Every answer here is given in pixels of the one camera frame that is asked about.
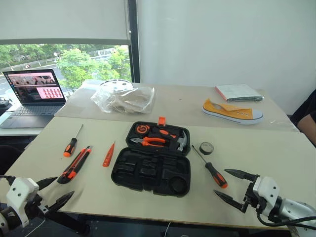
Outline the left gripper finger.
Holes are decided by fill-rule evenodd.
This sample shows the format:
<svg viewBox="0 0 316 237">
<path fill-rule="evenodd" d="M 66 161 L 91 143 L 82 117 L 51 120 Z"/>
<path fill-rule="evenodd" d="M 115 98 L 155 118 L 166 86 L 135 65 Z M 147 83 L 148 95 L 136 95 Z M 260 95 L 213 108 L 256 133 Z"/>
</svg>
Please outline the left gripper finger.
<svg viewBox="0 0 316 237">
<path fill-rule="evenodd" d="M 57 212 L 60 208 L 62 208 L 68 202 L 68 200 L 72 197 L 74 192 L 75 191 L 71 191 L 69 193 L 66 193 L 65 195 L 58 198 L 53 205 L 47 206 L 46 207 L 47 211 L 45 214 L 48 215 L 48 214 L 52 214 L 54 212 Z"/>
<path fill-rule="evenodd" d="M 48 178 L 37 181 L 37 185 L 39 186 L 39 191 L 49 186 L 56 179 L 57 177 L 48 177 Z"/>
</svg>

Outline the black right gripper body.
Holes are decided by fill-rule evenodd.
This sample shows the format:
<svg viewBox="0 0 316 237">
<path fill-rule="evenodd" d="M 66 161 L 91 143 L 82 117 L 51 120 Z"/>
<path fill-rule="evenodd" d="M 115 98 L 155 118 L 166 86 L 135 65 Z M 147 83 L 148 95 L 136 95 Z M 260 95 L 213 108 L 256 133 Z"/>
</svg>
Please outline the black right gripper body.
<svg viewBox="0 0 316 237">
<path fill-rule="evenodd" d="M 254 207 L 256 209 L 257 213 L 261 214 L 259 197 L 253 191 L 254 185 L 255 185 L 254 182 L 250 183 L 247 190 L 246 190 L 245 197 L 243 199 L 243 201 L 244 201 L 244 204 L 242 207 L 243 213 L 245 213 L 248 206 L 251 205 L 252 207 Z"/>
</svg>

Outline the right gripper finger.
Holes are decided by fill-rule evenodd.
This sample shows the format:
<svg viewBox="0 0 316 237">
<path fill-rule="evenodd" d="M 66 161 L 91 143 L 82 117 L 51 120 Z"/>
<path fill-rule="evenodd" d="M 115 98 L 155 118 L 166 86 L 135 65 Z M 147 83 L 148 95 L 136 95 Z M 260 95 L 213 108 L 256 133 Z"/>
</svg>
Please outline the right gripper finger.
<svg viewBox="0 0 316 237">
<path fill-rule="evenodd" d="M 258 174 L 250 174 L 248 172 L 242 171 L 242 170 L 238 170 L 238 169 L 224 169 L 225 172 L 239 178 L 239 179 L 246 179 L 250 182 L 255 182 L 256 179 L 260 176 Z"/>
<path fill-rule="evenodd" d="M 227 204 L 229 204 L 232 207 L 238 209 L 242 213 L 246 212 L 246 210 L 248 208 L 248 203 L 247 202 L 240 203 L 240 202 L 237 202 L 236 200 L 234 200 L 231 196 L 229 196 L 229 195 L 227 195 L 227 194 L 225 194 L 223 192 L 220 192 L 220 191 L 217 191 L 217 190 L 213 190 L 213 191 L 218 197 L 220 197 Z"/>
</svg>

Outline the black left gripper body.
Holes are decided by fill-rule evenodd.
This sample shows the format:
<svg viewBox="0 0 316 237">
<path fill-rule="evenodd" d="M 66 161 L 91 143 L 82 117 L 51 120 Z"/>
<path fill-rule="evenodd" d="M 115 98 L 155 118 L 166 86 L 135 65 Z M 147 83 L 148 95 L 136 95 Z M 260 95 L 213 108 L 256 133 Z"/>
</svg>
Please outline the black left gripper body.
<svg viewBox="0 0 316 237">
<path fill-rule="evenodd" d="M 35 217 L 50 218 L 52 213 L 48 206 L 44 205 L 44 199 L 39 194 L 27 195 L 26 205 L 24 207 L 25 213 L 28 219 L 34 219 Z"/>
</svg>

